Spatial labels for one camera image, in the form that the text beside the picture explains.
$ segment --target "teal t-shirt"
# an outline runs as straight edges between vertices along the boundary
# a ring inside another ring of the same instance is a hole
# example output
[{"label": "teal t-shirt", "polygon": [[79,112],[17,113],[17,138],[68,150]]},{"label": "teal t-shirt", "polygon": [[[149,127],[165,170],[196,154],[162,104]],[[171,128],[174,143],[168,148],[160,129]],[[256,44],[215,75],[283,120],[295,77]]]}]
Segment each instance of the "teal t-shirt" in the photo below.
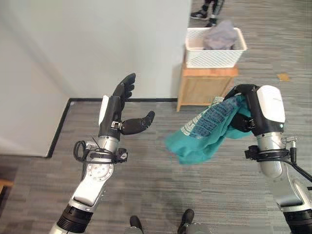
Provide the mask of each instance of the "teal t-shirt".
[{"label": "teal t-shirt", "polygon": [[226,137],[238,139],[250,135],[230,126],[239,112],[250,117],[245,97],[237,95],[209,106],[180,130],[165,140],[169,151],[181,164],[195,164],[210,160]]}]

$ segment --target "pant leg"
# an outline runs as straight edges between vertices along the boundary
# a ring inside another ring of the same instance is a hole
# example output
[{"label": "pant leg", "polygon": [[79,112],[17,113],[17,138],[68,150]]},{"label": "pant leg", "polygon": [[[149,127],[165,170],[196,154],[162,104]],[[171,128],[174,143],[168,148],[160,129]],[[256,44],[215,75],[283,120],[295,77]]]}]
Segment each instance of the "pant leg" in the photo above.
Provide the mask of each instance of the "pant leg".
[{"label": "pant leg", "polygon": [[212,233],[211,231],[209,231],[207,225],[201,223],[192,223],[190,226],[187,227],[186,234],[212,234]]},{"label": "pant leg", "polygon": [[136,227],[126,228],[124,234],[143,234],[143,232]]},{"label": "pant leg", "polygon": [[215,18],[219,15],[222,9],[223,3],[224,3],[224,0],[214,0],[213,16],[215,16]]},{"label": "pant leg", "polygon": [[205,0],[205,3],[202,5],[201,9],[204,11],[204,12],[207,12],[208,11],[208,7],[209,7],[209,4],[212,2],[213,0]]}]

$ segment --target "circular joint plate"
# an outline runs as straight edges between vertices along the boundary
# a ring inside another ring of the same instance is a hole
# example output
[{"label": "circular joint plate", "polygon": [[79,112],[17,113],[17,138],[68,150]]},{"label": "circular joint plate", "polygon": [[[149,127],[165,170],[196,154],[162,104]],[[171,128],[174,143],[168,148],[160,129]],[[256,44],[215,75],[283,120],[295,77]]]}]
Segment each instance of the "circular joint plate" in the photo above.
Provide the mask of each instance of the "circular joint plate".
[{"label": "circular joint plate", "polygon": [[112,164],[89,164],[87,167],[88,176],[94,180],[102,181],[107,180],[113,173]]}]

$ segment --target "gray clothing in basket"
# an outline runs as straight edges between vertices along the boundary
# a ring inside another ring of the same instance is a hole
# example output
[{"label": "gray clothing in basket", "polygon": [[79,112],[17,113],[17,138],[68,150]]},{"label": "gray clothing in basket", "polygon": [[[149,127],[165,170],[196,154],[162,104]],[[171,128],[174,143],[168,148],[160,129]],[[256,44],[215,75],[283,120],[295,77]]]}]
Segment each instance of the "gray clothing in basket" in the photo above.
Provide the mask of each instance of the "gray clothing in basket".
[{"label": "gray clothing in basket", "polygon": [[236,40],[237,31],[230,20],[222,21],[203,34],[204,50],[230,50]]}]

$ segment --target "black baseboard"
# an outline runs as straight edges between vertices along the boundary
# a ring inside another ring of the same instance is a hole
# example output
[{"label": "black baseboard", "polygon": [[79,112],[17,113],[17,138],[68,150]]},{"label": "black baseboard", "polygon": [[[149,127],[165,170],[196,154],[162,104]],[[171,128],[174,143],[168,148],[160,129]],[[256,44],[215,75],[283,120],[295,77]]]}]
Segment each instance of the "black baseboard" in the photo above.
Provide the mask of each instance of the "black baseboard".
[{"label": "black baseboard", "polygon": [[[102,101],[101,98],[70,98],[70,101]],[[129,98],[126,102],[175,102],[177,98]]]},{"label": "black baseboard", "polygon": [[[62,127],[63,127],[64,121],[67,116],[67,112],[69,110],[69,107],[72,101],[102,101],[102,99],[101,98],[70,98],[68,99],[68,102],[65,106],[62,117],[60,118],[58,128],[53,137],[49,152],[45,158],[51,158],[53,155],[55,146],[58,142],[59,135],[62,131]],[[129,98],[128,100],[126,100],[126,102],[176,102],[176,101],[177,101],[177,98]]]},{"label": "black baseboard", "polygon": [[71,103],[71,100],[68,99],[67,104],[65,106],[65,109],[63,111],[62,117],[60,118],[60,121],[58,123],[58,128],[57,128],[57,130],[56,130],[56,132],[54,134],[54,137],[53,137],[53,140],[52,140],[52,143],[51,143],[51,146],[50,146],[50,149],[49,149],[49,152],[48,152],[46,158],[52,157],[52,154],[54,152],[55,146],[57,145],[57,142],[58,142],[58,139],[59,139],[59,135],[60,135],[60,133],[62,131],[63,124],[64,124],[64,121],[66,119],[69,107],[70,107],[70,103]]}]

